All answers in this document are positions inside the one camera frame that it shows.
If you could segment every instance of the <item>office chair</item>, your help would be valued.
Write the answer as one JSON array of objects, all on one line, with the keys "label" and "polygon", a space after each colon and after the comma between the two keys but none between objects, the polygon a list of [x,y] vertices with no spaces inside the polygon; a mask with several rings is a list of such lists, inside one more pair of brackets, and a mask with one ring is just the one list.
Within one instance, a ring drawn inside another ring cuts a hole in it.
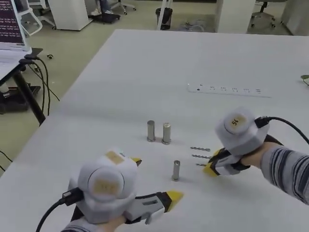
[{"label": "office chair", "polygon": [[44,16],[47,12],[50,11],[50,7],[47,0],[28,0],[29,5],[31,8],[38,10],[40,15],[37,18],[42,22],[46,22],[53,27],[53,30],[56,30],[55,23],[49,19],[48,17]]},{"label": "office chair", "polygon": [[39,32],[43,25],[40,22],[40,20],[37,18],[37,16],[33,13],[33,10],[29,7],[29,4],[26,0],[15,0],[15,4],[17,7],[17,15],[18,15],[18,19],[20,21],[22,21],[22,17],[25,15],[30,15],[32,19],[34,19],[34,21],[36,22],[37,28],[36,30],[34,30],[33,32],[29,32],[24,25],[22,24],[22,29],[25,33],[26,37],[30,37],[31,35],[34,35],[35,33]]},{"label": "office chair", "polygon": [[267,0],[267,1],[265,1],[265,0],[257,0],[256,2],[262,2],[263,5],[261,6],[261,10],[259,12],[255,12],[255,13],[252,14],[252,16],[251,16],[251,27],[252,28],[255,27],[255,22],[254,22],[255,19],[264,17],[264,18],[270,19],[271,27],[275,28],[276,27],[276,24],[275,24],[276,19],[275,19],[275,17],[273,15],[271,15],[271,14],[265,13],[264,9],[268,6],[269,2],[285,2],[285,1],[287,1],[287,0]]},{"label": "office chair", "polygon": [[114,9],[116,7],[121,7],[124,11],[124,15],[127,15],[127,12],[126,12],[127,7],[132,8],[134,11],[136,11],[136,7],[134,5],[122,3],[121,0],[117,0],[117,2],[111,3],[111,9]]}]

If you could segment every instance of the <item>black table leg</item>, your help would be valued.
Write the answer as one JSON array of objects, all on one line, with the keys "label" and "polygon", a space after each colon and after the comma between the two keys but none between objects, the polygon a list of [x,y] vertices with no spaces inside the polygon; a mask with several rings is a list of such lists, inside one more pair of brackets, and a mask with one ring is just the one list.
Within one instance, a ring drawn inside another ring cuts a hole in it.
[{"label": "black table leg", "polygon": [[20,72],[18,72],[17,74],[15,74],[13,76],[13,79],[14,79],[17,87],[19,88],[19,91],[21,92],[24,99],[26,100],[26,102],[30,106],[31,110],[33,111],[35,117],[39,121],[39,124],[41,125],[45,120],[45,115],[42,112],[39,104],[35,100],[28,84],[24,80],[24,77],[22,76],[22,74]]}]

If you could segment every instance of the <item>electrical outlet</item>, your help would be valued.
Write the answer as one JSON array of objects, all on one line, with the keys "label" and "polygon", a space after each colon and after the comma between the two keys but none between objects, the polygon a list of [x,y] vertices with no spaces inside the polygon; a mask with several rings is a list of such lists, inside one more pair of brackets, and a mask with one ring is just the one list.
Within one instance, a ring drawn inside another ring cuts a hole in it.
[{"label": "electrical outlet", "polygon": [[213,94],[227,94],[227,95],[240,95],[240,96],[252,96],[271,98],[265,90],[260,88],[242,88],[242,87],[226,87],[226,86],[209,86],[204,84],[191,85],[187,87],[189,92],[193,93],[213,93]]}]

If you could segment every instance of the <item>gray sweater sleeve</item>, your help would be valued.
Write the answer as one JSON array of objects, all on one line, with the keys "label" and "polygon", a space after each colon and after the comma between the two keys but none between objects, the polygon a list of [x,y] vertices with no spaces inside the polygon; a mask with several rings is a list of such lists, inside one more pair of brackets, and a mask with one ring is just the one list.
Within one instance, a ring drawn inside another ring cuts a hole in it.
[{"label": "gray sweater sleeve", "polygon": [[278,145],[264,153],[261,170],[271,184],[309,204],[308,155]]}]

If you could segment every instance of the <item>metal peg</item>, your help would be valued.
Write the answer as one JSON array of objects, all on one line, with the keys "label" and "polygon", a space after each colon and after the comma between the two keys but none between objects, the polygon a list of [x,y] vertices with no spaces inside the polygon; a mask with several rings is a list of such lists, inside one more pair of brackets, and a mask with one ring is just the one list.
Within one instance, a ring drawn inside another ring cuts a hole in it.
[{"label": "metal peg", "polygon": [[147,122],[147,130],[148,130],[148,135],[147,135],[147,140],[148,142],[154,142],[155,141],[155,122],[150,120]]},{"label": "metal peg", "polygon": [[165,145],[170,144],[170,124],[168,122],[163,124],[162,143]]},{"label": "metal peg", "polygon": [[179,180],[179,169],[180,169],[180,161],[175,160],[174,161],[174,168],[173,168],[173,175],[172,175],[172,180],[173,181],[178,181]]}]

